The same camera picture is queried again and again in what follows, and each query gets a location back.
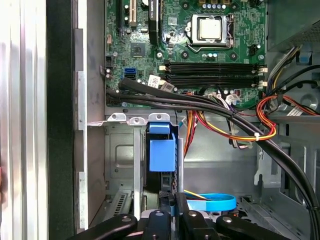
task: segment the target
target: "sata port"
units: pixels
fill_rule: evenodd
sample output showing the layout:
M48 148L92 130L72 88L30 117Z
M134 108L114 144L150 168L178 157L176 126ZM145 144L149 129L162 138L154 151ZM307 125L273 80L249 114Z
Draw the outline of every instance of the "sata port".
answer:
M126 78L131 79L131 80L136 80L137 75L136 74L125 74L124 75Z
M126 67L124 69L124 74L137 74L137 69L133 67Z

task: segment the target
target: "pci slot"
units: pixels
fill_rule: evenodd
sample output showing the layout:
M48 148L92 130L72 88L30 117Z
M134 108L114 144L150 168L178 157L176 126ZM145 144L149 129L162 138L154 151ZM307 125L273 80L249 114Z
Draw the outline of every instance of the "pci slot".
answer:
M130 0L129 24L131 27L137 26L137 0Z
M167 75L166 80L177 88L201 88L215 84L224 88L253 88L259 82L258 76L177 76Z
M241 63L165 62L166 72L172 75L256 75L259 66Z
M116 30L118 33L122 32L122 11L123 11L123 0L117 0L115 3L115 22L116 22Z

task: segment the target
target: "side panel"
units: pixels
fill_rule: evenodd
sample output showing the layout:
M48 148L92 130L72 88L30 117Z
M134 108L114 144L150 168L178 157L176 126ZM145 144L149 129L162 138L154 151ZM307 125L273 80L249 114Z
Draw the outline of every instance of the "side panel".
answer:
M0 2L1 239L48 239L46 2Z

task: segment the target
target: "cable tie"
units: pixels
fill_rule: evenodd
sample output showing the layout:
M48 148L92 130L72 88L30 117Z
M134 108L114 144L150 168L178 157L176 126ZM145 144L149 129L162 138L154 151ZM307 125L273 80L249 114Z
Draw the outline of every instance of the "cable tie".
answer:
M260 134L258 132L254 133L255 141L258 142L260 140Z
M309 211L320 211L320 206L307 206L306 209Z

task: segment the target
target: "black ram slot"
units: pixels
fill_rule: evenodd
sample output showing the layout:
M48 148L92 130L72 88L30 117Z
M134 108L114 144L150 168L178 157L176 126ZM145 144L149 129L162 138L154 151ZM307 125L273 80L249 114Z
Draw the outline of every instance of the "black ram slot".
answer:
M193 63L193 62L165 62L167 73L172 75L256 75L259 66L256 64L234 63Z
M115 2L115 22L116 22L116 30L122 36L122 12L123 12L123 0L117 0Z
M224 88L252 88L256 87L258 77L241 76L176 76L167 75L166 79L177 88L201 88L215 84Z

